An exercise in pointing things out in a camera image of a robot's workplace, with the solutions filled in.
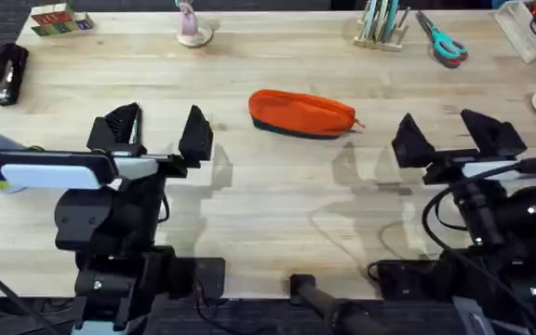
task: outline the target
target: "scissors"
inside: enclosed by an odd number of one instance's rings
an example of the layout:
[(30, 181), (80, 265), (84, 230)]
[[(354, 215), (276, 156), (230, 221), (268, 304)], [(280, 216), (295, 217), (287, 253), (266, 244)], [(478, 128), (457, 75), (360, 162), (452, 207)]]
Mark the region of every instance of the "scissors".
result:
[(417, 21), (429, 34), (434, 44), (434, 57), (442, 65), (454, 69), (461, 65), (463, 60), (466, 60), (469, 53), (463, 43), (457, 42), (445, 33), (440, 32), (421, 11), (418, 11), (416, 16)]

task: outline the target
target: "orange pencil case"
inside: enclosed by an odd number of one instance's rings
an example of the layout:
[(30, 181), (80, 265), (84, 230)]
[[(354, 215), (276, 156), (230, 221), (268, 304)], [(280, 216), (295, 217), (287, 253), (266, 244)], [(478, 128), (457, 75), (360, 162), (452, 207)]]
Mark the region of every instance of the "orange pencil case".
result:
[(255, 127), (310, 139), (336, 139), (348, 132), (355, 109), (310, 94), (261, 89), (249, 97), (249, 114)]

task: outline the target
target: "cable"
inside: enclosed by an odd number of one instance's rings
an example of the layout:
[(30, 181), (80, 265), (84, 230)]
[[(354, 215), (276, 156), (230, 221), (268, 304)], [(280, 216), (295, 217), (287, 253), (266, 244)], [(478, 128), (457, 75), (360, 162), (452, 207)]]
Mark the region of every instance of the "cable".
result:
[(467, 229), (466, 227), (464, 226), (457, 226), (457, 225), (453, 225), (453, 224), (449, 224), (449, 223), (445, 223), (442, 221), (442, 219), (439, 218), (439, 206), (441, 204), (442, 200), (440, 199), (439, 202), (435, 203), (435, 217), (437, 218), (437, 220), (444, 226), (444, 227), (447, 227), (447, 228), (450, 228), (450, 229), (454, 229), (454, 230), (459, 230), (459, 231), (462, 231), (462, 232), (467, 232)]
[(163, 223), (168, 220), (168, 200), (167, 195), (163, 195), (163, 207), (165, 208), (165, 217), (163, 219), (158, 219), (158, 223)]
[(510, 298), (512, 298), (512, 300), (522, 309), (522, 311), (525, 312), (529, 316), (530, 321), (535, 323), (535, 330), (536, 330), (536, 313), (535, 313), (535, 311), (530, 309), (520, 298), (517, 297), (517, 295), (509, 287), (507, 287), (495, 275), (492, 275), (487, 270), (479, 267), (473, 261), (469, 260), (468, 258), (463, 256), (461, 253), (455, 251), (453, 248), (451, 248), (446, 243), (444, 243), (444, 241), (442, 241), (436, 234), (434, 234), (434, 232), (429, 227), (429, 222), (427, 221), (428, 216), (429, 216), (429, 212), (432, 210), (432, 208), (434, 207), (434, 205), (436, 203), (440, 202), (441, 199), (443, 199), (444, 196), (446, 196), (446, 194), (450, 194), (455, 189), (457, 189), (459, 187), (463, 187), (464, 185), (466, 185), (468, 183), (471, 183), (471, 182), (474, 182), (474, 181), (480, 181), (480, 180), (483, 180), (483, 179), (485, 179), (487, 177), (490, 177), (490, 176), (495, 176), (495, 175), (498, 175), (498, 174), (501, 174), (501, 173), (504, 173), (504, 172), (507, 172), (507, 171), (512, 171), (512, 170), (515, 170), (517, 168), (520, 168), (523, 165), (523, 162), (526, 162), (526, 161), (520, 161), (520, 162), (515, 163), (513, 165), (510, 165), (510, 166), (497, 167), (497, 168), (494, 168), (494, 169), (491, 169), (489, 171), (485, 171), (485, 172), (476, 174), (475, 176), (465, 178), (463, 180), (457, 181), (457, 182), (449, 185), (447, 188), (442, 190), (439, 194), (437, 194), (432, 199), (430, 199), (429, 202), (427, 203), (427, 205), (425, 205), (425, 208), (423, 209), (423, 213), (422, 213), (422, 226), (423, 226), (423, 230), (427, 233), (427, 235), (429, 235), (429, 237), (436, 244), (438, 244), (440, 247), (442, 247), (446, 252), (448, 252), (453, 257), (457, 258), (458, 260), (460, 260), (465, 265), (468, 265), (472, 269), (477, 270), (478, 272), (480, 272), (490, 282), (495, 284), (497, 286), (497, 288), (501, 289), (504, 293), (506, 293), (508, 296), (510, 296)]
[[(61, 326), (61, 325), (64, 325), (64, 324), (72, 324), (73, 322), (74, 322), (74, 320), (65, 320), (65, 321), (61, 321), (61, 322), (58, 322), (56, 324), (53, 324), (53, 326)], [(44, 327), (31, 329), (31, 330), (26, 330), (26, 331), (23, 331), (23, 332), (18, 333), (16, 335), (29, 335), (29, 334), (33, 334), (33, 333), (35, 333), (37, 331), (41, 331), (43, 329), (44, 329)]]
[(196, 276), (194, 276), (194, 291), (195, 291), (195, 310), (197, 311), (197, 314), (198, 316), (200, 316), (200, 318), (222, 330), (222, 331), (225, 331), (229, 334), (232, 334), (232, 335), (257, 335), (257, 334), (261, 334), (263, 333), (264, 331), (266, 330), (270, 330), (270, 329), (273, 329), (275, 328), (275, 326), (264, 326), (264, 327), (260, 327), (254, 331), (251, 331), (251, 332), (245, 332), (245, 331), (239, 331), (239, 330), (235, 330), (235, 329), (232, 329), (232, 328), (228, 328), (228, 327), (225, 327), (223, 324), (221, 324), (220, 322), (218, 322), (217, 320), (213, 320), (211, 318), (208, 318), (207, 316), (205, 316), (203, 313), (202, 313), (202, 309), (200, 308), (200, 300), (202, 300), (204, 302), (204, 304), (206, 305), (206, 307), (208, 307), (208, 301), (207, 301), (207, 298), (206, 298), (206, 294), (204, 293), (204, 287), (202, 286), (202, 284), (200, 283), (200, 281), (198, 280), (198, 278)]
[(34, 321), (40, 323), (44, 329), (46, 329), (51, 335), (60, 335), (58, 331), (53, 328), (50, 322), (44, 317), (35, 312), (26, 302), (22, 301), (20, 297), (12, 291), (6, 284), (0, 280), (0, 291), (2, 291), (10, 300), (12, 300), (20, 309), (26, 312)]

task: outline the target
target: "table surface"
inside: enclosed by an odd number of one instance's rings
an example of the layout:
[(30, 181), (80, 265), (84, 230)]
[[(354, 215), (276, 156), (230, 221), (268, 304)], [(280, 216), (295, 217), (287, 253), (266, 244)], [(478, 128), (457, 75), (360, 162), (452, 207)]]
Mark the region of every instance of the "table surface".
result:
[[(85, 151), (95, 116), (138, 102), (152, 153), (176, 150), (190, 106), (215, 131), (214, 156), (187, 180), (169, 181), (171, 219), (157, 243), (181, 256), (222, 256), (225, 296), (283, 297), (293, 273), (310, 273), (340, 297), (374, 298), (365, 267), (380, 259), (434, 257), (420, 227), (440, 187), (400, 170), (390, 141), (412, 113), (431, 143), (473, 142), (463, 108), (512, 122), (536, 153), (536, 62), (525, 65), (488, 11), (432, 11), (469, 59), (448, 70), (410, 14), (401, 53), (352, 46), (357, 12), (201, 13), (216, 29), (205, 47), (175, 38), (175, 13), (92, 13), (96, 29), (38, 37), (20, 103), (0, 107), (0, 132), (50, 150)], [(334, 141), (257, 130), (248, 97), (262, 88), (349, 104), (367, 127)], [(53, 209), (63, 190), (0, 194), (0, 277), (20, 295), (73, 296), (73, 254), (55, 248)], [(461, 222), (450, 201), (442, 216)], [(435, 231), (451, 245), (468, 236)]]

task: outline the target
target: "colorful block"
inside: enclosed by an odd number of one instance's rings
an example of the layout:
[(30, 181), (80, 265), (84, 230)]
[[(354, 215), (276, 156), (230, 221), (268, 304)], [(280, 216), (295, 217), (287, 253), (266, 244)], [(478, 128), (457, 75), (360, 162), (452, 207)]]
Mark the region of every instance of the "colorful block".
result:
[(63, 24), (65, 24), (66, 27), (70, 28), (70, 30), (71, 30), (72, 32), (81, 30), (80, 27), (78, 27), (78, 24), (75, 23), (75, 21), (69, 21), (69, 22), (65, 22), (65, 23), (63, 23)]
[(94, 22), (92, 21), (92, 19), (90, 18), (90, 16), (86, 12), (85, 13), (75, 13), (74, 20), (75, 20), (75, 23), (78, 25), (78, 27), (81, 30), (94, 28)]
[(55, 28), (52, 24), (43, 24), (41, 25), (41, 28), (43, 28), (48, 34), (61, 34), (57, 28)]
[(40, 25), (55, 23), (57, 18), (51, 13), (52, 10), (52, 5), (34, 7), (31, 16)]
[(53, 23), (53, 27), (55, 27), (61, 34), (69, 33), (71, 31), (65, 23)]
[(33, 7), (30, 16), (40, 26), (31, 27), (39, 36), (94, 28), (94, 21), (86, 12), (74, 13), (68, 4)]
[(49, 33), (47, 33), (47, 31), (41, 27), (41, 26), (34, 26), (34, 27), (31, 27), (34, 32), (39, 35), (39, 36), (47, 36)]
[(52, 14), (59, 23), (71, 22), (74, 20), (74, 11), (68, 4), (54, 5)]

